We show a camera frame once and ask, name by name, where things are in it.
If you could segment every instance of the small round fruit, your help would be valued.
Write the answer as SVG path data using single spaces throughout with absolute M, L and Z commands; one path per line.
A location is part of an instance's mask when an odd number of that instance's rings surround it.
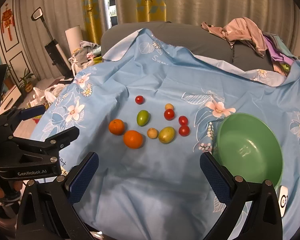
M 158 136 L 158 131 L 155 128 L 150 128 L 147 131 L 147 135 L 150 139 L 156 139 Z
M 180 125 L 188 125 L 188 118 L 186 118 L 184 115 L 180 116 L 178 120 Z
M 143 143 L 143 136 L 137 131 L 129 130 L 123 135 L 123 142 L 131 149 L 138 149 Z
M 138 105 L 141 105 L 143 104 L 143 102 L 145 101 L 144 97 L 143 96 L 137 96 L 136 99 L 135 99 L 136 103 Z
M 115 135 L 122 135 L 124 132 L 124 122 L 120 119 L 114 119 L 109 123 L 109 131 Z
M 172 104 L 166 104 L 165 106 L 164 106 L 164 109 L 174 109 L 174 107 L 173 107 L 173 105 Z
M 165 119 L 170 121 L 174 118 L 174 111 L 173 111 L 173 109 L 167 109 L 166 111 L 164 111 L 163 115 L 164 115 Z
M 181 136 L 188 136 L 190 133 L 190 128 L 187 125 L 181 125 L 179 128 L 179 134 Z
M 147 110 L 141 110 L 137 115 L 137 124 L 139 126 L 144 126 L 149 121 L 150 114 Z
M 174 128 L 171 126 L 168 126 L 168 127 L 163 128 L 160 131 L 158 139 L 162 143 L 169 143 L 174 139 L 175 135 L 176 135 L 176 131 L 174 130 Z

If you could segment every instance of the green tomato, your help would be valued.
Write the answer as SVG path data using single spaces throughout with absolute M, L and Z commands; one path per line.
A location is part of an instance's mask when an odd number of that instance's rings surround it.
M 160 131 L 158 139 L 162 143 L 169 143 L 174 139 L 175 135 L 176 135 L 175 129 L 171 126 L 168 126 L 163 128 Z
M 137 115 L 137 124 L 139 126 L 144 126 L 150 119 L 150 114 L 146 110 L 141 110 Z

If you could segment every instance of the red hanging ornament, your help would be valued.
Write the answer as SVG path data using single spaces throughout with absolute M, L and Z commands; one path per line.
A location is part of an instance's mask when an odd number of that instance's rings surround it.
M 4 33 L 4 28 L 8 29 L 9 38 L 10 41 L 12 41 L 10 25 L 12 24 L 12 26 L 14 27 L 14 18 L 11 9 L 8 9 L 7 3 L 5 4 L 5 6 L 6 6 L 6 10 L 2 13 L 2 18 L 1 18 L 1 28 L 2 28 L 2 33 Z

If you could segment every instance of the potted plant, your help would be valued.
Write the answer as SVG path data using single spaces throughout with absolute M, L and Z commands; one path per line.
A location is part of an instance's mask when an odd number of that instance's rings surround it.
M 13 88 L 14 86 L 14 83 L 11 79 L 11 76 L 10 76 L 10 72 L 9 70 L 11 69 L 11 66 L 10 65 L 7 65 L 7 71 L 4 75 L 4 80 L 3 80 L 3 83 L 7 86 L 8 90 L 10 90 L 11 88 Z
M 33 89 L 33 85 L 31 81 L 28 82 L 28 80 L 33 76 L 33 73 L 30 73 L 28 69 L 25 69 L 25 72 L 23 74 L 23 77 L 21 78 L 20 82 L 20 89 L 25 90 L 27 93 L 29 93 Z

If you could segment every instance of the green bowl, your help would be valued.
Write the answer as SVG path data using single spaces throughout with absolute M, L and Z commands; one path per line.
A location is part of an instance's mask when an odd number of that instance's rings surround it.
M 253 115 L 236 113 L 224 119 L 213 156 L 234 176 L 257 183 L 269 179 L 275 189 L 280 185 L 283 159 L 279 142 Z

